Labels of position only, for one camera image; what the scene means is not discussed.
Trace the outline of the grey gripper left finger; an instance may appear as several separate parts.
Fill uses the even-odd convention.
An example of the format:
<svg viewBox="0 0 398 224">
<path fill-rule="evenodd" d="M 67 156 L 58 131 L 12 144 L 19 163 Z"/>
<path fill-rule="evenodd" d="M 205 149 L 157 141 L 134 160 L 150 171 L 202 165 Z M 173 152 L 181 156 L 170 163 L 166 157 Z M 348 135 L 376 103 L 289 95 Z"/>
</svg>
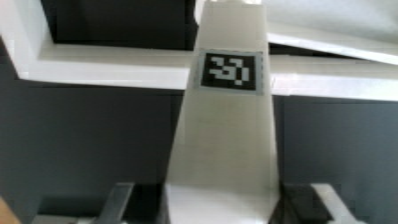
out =
<svg viewBox="0 0 398 224">
<path fill-rule="evenodd" d="M 81 217 L 76 221 L 76 224 L 127 224 L 122 215 L 127 207 L 133 187 L 133 183 L 115 184 L 99 215 L 94 217 Z"/>
</svg>

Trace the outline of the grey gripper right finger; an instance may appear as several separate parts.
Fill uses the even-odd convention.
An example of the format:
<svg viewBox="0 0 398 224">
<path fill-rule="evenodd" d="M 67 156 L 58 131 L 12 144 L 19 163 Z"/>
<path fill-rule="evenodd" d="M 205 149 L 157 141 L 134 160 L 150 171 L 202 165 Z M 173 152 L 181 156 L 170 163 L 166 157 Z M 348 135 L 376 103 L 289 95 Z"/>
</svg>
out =
<svg viewBox="0 0 398 224">
<path fill-rule="evenodd" d="M 332 185 L 324 183 L 312 183 L 310 187 L 316 191 L 316 195 L 319 196 L 321 203 L 332 216 L 332 220 L 326 224 L 367 224 L 355 218 Z"/>
</svg>

